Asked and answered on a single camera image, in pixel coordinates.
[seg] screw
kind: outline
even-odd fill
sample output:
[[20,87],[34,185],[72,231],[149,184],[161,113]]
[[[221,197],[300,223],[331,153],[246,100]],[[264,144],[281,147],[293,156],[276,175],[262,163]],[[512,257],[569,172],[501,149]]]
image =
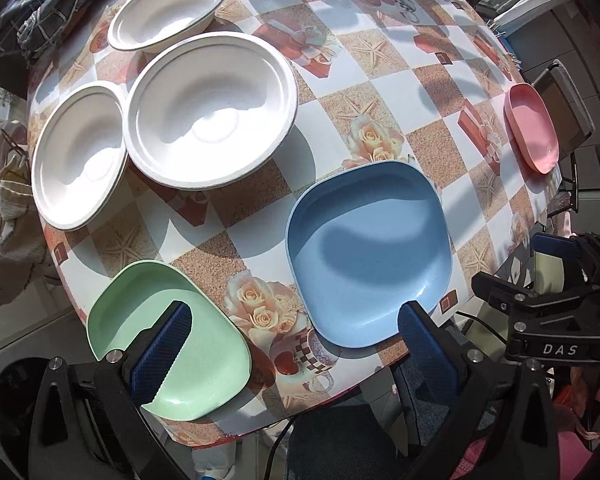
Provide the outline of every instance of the screw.
[[61,357],[54,357],[53,359],[51,359],[51,361],[49,361],[49,368],[51,368],[52,370],[58,370],[58,368],[61,366],[62,366],[62,358]]
[[527,368],[530,368],[531,370],[537,372],[538,370],[540,370],[542,367],[540,365],[540,361],[538,361],[538,359],[535,359],[533,357],[530,357],[529,359],[527,359],[525,361],[525,364],[527,366]]
[[109,350],[107,352],[107,361],[109,363],[117,363],[120,359],[122,359],[122,350]]
[[480,361],[482,361],[484,359],[484,354],[475,348],[468,350],[466,353],[466,356],[469,358],[469,361],[471,361],[472,363],[479,363]]

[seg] checkered tablecloth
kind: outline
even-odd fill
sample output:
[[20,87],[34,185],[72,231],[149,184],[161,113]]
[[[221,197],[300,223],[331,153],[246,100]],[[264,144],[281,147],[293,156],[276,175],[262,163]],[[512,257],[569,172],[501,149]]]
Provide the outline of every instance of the checkered tablecloth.
[[[107,44],[107,27],[125,1],[91,9],[60,51],[32,71],[32,148],[71,90],[98,79],[129,89],[147,64],[145,54]],[[152,258],[190,276],[253,343],[251,381],[237,397],[202,420],[164,421],[176,441],[193,447],[325,402],[406,353],[395,337],[337,355],[313,348],[320,366],[312,370],[300,359],[277,358],[311,331],[284,238],[291,208],[316,180],[400,158],[433,181],[453,252],[451,282],[432,315],[438,323],[472,296],[476,272],[494,273],[527,236],[560,180],[557,170],[539,176],[522,161],[503,117],[504,92],[520,76],[464,0],[226,0],[211,29],[258,35],[292,61],[298,117],[273,158],[209,192],[160,186],[129,164],[87,227],[45,226],[83,321],[123,267]]]

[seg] pink plastic plate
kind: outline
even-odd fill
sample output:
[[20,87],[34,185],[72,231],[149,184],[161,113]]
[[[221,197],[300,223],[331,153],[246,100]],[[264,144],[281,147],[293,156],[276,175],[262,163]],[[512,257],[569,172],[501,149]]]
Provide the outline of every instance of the pink plastic plate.
[[527,83],[513,85],[504,111],[526,163],[539,173],[549,173],[558,163],[558,137],[540,94]]

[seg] white paper bowl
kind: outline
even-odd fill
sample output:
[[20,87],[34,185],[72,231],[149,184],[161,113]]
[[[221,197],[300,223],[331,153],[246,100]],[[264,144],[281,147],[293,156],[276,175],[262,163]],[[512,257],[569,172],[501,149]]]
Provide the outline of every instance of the white paper bowl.
[[129,0],[115,15],[107,41],[116,50],[156,54],[199,34],[223,0]]
[[53,227],[83,227],[116,187],[126,162],[125,99],[113,83],[88,83],[48,118],[33,155],[31,185],[39,213]]
[[129,94],[125,144],[156,182],[211,189],[266,162],[297,110],[296,79],[279,51],[247,34],[210,32],[142,71]]

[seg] green plastic plate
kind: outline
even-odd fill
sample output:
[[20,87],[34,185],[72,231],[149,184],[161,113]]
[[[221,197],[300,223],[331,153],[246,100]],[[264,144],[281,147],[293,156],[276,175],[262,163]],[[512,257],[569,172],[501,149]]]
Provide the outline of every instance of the green plastic plate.
[[143,407],[171,420],[195,420],[245,386],[251,354],[240,331],[183,273],[154,260],[122,269],[93,305],[87,337],[96,359],[126,349],[173,300],[191,308],[191,333],[155,398]]

